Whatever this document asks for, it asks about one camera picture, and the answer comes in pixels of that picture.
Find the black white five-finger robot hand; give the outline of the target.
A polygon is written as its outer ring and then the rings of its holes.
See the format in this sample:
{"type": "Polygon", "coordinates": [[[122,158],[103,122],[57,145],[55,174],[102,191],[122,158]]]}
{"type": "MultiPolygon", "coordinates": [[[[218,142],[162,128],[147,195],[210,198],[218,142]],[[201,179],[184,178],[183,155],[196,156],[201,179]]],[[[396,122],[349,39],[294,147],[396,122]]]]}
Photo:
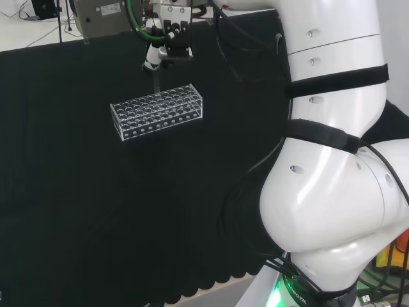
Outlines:
{"type": "Polygon", "coordinates": [[[144,24],[147,52],[143,68],[157,71],[164,63],[190,61],[192,54],[192,1],[150,1],[144,24]]]}

